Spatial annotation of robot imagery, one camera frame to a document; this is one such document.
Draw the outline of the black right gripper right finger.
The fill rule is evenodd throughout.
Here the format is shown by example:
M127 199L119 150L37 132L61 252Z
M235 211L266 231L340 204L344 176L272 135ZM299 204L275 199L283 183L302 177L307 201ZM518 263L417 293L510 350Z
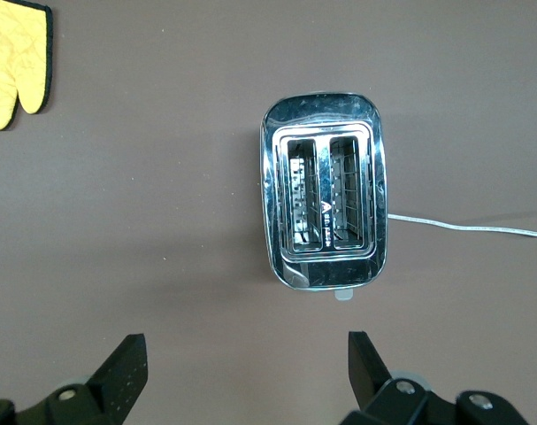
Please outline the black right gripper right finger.
M364 331L349 332L349 381L359 408L343 424L526 424L495 393L466 390L450 403L409 377L394 378Z

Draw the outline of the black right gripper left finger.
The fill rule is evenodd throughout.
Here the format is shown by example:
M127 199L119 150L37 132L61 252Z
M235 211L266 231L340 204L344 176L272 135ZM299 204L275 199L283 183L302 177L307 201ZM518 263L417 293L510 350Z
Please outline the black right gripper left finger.
M128 335L85 383L69 383L20 412L0 398L0 424L122 424L147 381L145 336Z

